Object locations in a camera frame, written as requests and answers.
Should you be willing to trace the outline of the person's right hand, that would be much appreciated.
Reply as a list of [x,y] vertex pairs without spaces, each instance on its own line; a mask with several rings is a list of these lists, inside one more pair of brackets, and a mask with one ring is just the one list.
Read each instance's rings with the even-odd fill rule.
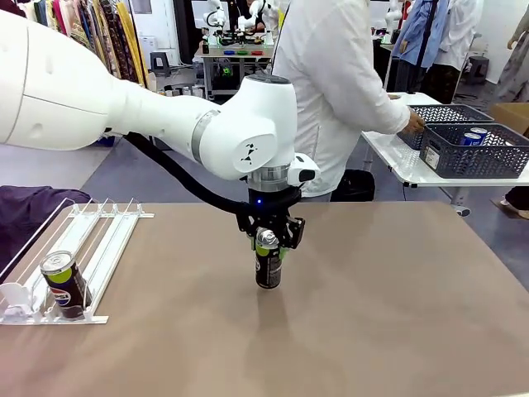
[[422,132],[424,130],[425,125],[425,121],[418,114],[416,114],[415,112],[411,112],[408,123],[402,129],[402,132],[410,134]]

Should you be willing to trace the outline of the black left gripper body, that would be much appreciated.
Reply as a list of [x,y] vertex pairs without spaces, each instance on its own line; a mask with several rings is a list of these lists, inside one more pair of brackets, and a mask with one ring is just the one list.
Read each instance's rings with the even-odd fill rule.
[[249,202],[244,205],[241,213],[236,215],[241,232],[257,235],[258,228],[269,229],[280,239],[288,237],[290,241],[302,238],[302,219],[293,218],[289,209],[301,200],[300,188],[267,193],[248,189]]

